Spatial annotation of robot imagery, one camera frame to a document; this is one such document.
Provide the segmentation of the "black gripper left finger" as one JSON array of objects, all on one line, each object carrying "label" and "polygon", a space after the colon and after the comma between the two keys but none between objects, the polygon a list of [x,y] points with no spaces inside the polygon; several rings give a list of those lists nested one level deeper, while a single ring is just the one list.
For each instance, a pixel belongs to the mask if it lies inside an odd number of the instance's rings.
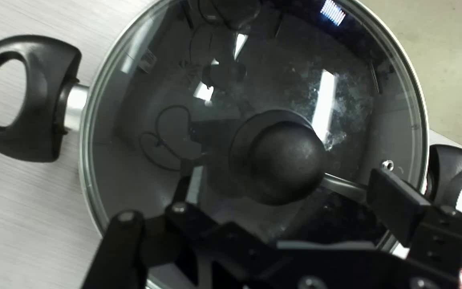
[{"label": "black gripper left finger", "polygon": [[116,214],[90,264],[82,289],[194,288],[199,283],[196,238],[199,209],[173,203],[162,216],[146,219],[138,211]]}]

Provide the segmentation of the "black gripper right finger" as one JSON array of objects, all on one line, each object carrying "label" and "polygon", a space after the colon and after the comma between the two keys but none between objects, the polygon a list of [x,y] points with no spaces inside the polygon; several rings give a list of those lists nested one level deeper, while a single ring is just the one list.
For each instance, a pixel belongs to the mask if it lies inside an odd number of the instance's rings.
[{"label": "black gripper right finger", "polygon": [[457,277],[462,267],[462,214],[433,206],[387,169],[374,169],[367,204],[380,224],[408,249],[408,262]]}]

